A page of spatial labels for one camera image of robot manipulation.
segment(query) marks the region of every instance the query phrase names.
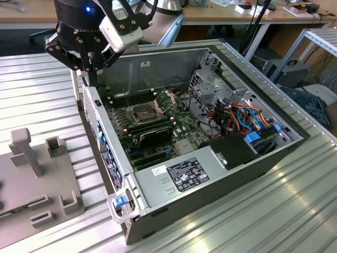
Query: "motherboard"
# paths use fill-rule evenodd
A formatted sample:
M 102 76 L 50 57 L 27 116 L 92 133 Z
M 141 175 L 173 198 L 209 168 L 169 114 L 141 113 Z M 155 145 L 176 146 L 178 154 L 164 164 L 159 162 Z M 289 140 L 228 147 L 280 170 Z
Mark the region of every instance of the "motherboard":
M 106 112 L 136 171 L 192 152 L 215 134 L 199 127 L 185 91 L 152 89 L 108 99 Z

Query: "desk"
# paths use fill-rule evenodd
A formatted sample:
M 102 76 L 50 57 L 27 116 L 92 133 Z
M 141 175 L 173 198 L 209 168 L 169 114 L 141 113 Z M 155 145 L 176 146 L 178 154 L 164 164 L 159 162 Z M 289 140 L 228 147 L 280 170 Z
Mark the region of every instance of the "desk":
M 22 13 L 13 9 L 0 7 L 1 29 L 29 29 L 29 28 L 55 28 L 57 22 L 54 2 L 52 0 L 21 0 L 26 12 Z M 257 49 L 261 39 L 271 24 L 317 24 L 322 23 L 323 28 L 328 28 L 337 17 L 327 16 L 323 20 L 312 17 L 297 18 L 277 6 L 275 12 L 270 12 L 261 20 L 259 29 L 245 58 L 250 60 Z M 188 6 L 184 9 L 184 25 L 239 25 L 249 24 L 252 16 L 241 15 L 233 6 L 223 8 L 212 2 L 206 8 Z

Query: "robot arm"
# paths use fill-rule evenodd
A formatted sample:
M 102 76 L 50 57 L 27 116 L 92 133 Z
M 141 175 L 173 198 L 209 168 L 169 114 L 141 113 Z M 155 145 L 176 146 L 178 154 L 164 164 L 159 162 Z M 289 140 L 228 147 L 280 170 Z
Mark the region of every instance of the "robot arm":
M 96 72 L 110 67 L 128 47 L 143 37 L 163 44 L 157 37 L 164 28 L 173 31 L 173 36 L 164 43 L 170 46 L 182 25 L 178 0 L 151 0 L 146 5 L 138 1 L 133 6 L 136 13 L 127 0 L 118 2 L 120 9 L 113 11 L 111 0 L 54 0 L 57 32 L 45 40 L 45 50 L 70 69 L 87 72 L 92 86 L 97 85 Z M 154 16 L 157 25 L 150 27 Z M 145 29 L 149 30 L 147 36 L 143 33 Z M 76 51 L 80 57 L 66 48 Z

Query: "metal frame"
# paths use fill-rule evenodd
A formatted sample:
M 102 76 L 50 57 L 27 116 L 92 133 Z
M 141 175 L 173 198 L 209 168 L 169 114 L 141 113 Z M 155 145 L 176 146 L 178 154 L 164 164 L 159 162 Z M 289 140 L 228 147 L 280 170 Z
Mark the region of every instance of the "metal frame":
M 272 76 L 270 77 L 270 80 L 274 82 L 277 78 L 277 76 L 281 73 L 286 63 L 289 61 L 290 57 L 293 55 L 293 53 L 299 48 L 301 43 L 305 38 L 308 38 L 311 40 L 312 43 L 305 49 L 305 51 L 300 56 L 300 60 L 303 60 L 305 56 L 308 54 L 308 52 L 311 50 L 313 45 L 317 45 L 335 57 L 337 57 L 337 30 L 334 28 L 330 29 L 304 29 L 299 37 L 296 39 L 294 44 L 291 46 L 285 57 L 283 58 L 280 65 L 277 67 L 277 69 L 274 71 Z
M 6 152 L 9 122 L 33 124 L 34 145 L 47 135 L 66 139 L 86 207 L 83 215 L 2 251 L 335 252 L 337 138 L 228 44 L 209 40 L 172 47 L 212 44 L 306 129 L 311 139 L 265 176 L 131 246 L 125 244 L 122 229 L 111 220 L 106 206 L 107 193 L 78 118 L 69 70 L 47 54 L 0 57 L 0 153 Z M 153 45 L 140 47 L 140 51 L 154 49 Z

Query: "metal rack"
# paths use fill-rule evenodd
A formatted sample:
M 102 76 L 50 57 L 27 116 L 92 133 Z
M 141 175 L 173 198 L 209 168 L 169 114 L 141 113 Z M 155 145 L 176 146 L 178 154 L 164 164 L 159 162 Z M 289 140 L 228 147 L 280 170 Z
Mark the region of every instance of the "metal rack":
M 303 40 L 305 38 L 308 38 L 311 40 L 311 44 L 307 47 L 307 49 L 303 52 L 303 54 L 300 57 L 300 60 L 302 60 L 305 55 L 308 54 L 309 50 L 312 48 L 313 45 L 317 45 L 335 57 L 337 57 L 337 29 L 330 28 L 330 29 L 304 29 L 300 36 L 296 39 L 294 44 L 291 46 L 285 57 L 283 58 L 281 64 L 277 67 L 277 69 L 274 71 L 272 76 L 270 77 L 270 80 L 274 82 L 278 75 L 281 73 L 282 69 L 286 65 L 286 63 L 289 61 L 290 57 L 293 55 L 293 53 L 298 49 L 298 47 L 301 45 Z M 323 82 L 325 82 L 333 73 L 332 71 L 328 77 L 325 78 Z
M 336 137 L 228 44 L 179 42 L 173 48 L 201 45 L 221 50 L 311 139 L 266 175 L 127 246 L 106 205 L 107 193 L 78 116 L 68 68 L 47 54 L 0 57 L 0 153 L 8 152 L 9 131 L 18 126 L 31 129 L 33 145 L 58 135 L 66 140 L 85 206 L 84 214 L 12 244 L 2 253 L 335 252 Z M 140 47 L 141 52 L 154 49 Z M 231 72 L 223 75 L 233 85 L 240 84 Z

